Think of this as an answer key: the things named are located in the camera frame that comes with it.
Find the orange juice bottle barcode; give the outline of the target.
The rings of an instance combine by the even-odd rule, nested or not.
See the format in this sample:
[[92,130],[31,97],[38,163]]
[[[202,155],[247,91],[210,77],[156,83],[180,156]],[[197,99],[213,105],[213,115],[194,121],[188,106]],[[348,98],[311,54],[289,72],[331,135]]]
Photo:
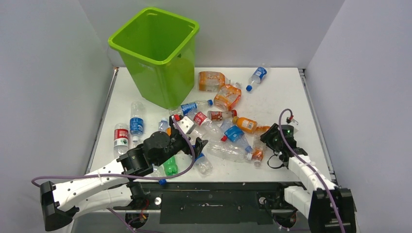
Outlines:
[[264,133],[270,129],[270,126],[259,125],[256,121],[248,119],[246,117],[235,116],[232,119],[234,125],[238,126],[241,130],[246,133]]

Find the orange bottle white cap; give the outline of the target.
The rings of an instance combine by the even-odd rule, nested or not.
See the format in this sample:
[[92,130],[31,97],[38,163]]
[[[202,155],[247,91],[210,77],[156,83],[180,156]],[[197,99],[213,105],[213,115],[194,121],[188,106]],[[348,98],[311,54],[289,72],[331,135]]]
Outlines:
[[266,151],[266,144],[260,140],[260,136],[255,136],[253,141],[252,162],[256,168],[261,166]]

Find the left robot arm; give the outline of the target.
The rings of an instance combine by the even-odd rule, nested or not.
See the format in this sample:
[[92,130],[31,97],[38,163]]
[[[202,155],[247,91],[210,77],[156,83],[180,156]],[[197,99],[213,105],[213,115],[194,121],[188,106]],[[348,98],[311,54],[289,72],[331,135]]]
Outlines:
[[172,127],[171,134],[154,132],[133,149],[109,164],[64,183],[44,182],[40,185],[45,231],[69,225],[82,215],[113,207],[139,209],[145,196],[135,179],[149,180],[153,166],[159,166],[179,152],[197,158],[207,140],[196,138],[192,145],[186,135]]

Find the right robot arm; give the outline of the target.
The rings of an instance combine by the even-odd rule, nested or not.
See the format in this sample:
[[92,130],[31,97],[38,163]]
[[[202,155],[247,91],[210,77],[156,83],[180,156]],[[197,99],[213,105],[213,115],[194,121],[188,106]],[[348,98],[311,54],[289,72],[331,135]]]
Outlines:
[[303,148],[297,146],[292,125],[263,126],[260,141],[292,171],[301,185],[276,192],[281,208],[295,207],[308,220],[312,233],[355,233],[355,204],[350,189],[341,188],[315,166]]

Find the crushed orange label bottle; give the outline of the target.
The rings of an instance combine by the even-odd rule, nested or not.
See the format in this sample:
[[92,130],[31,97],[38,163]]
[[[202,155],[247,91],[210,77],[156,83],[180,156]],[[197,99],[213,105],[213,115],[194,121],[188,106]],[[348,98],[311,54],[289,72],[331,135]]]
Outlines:
[[224,110],[234,110],[241,98],[241,83],[226,84],[220,88],[216,94],[213,104],[215,107]]

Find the small blue label bottle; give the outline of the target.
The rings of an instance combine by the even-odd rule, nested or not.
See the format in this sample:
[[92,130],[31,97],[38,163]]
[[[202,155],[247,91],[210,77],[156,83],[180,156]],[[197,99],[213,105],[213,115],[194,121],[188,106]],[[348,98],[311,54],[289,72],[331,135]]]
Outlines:
[[248,84],[246,86],[246,91],[251,92],[254,90],[263,80],[264,77],[266,77],[268,73],[268,70],[264,67],[258,67],[254,73],[251,75],[251,77],[248,80]]

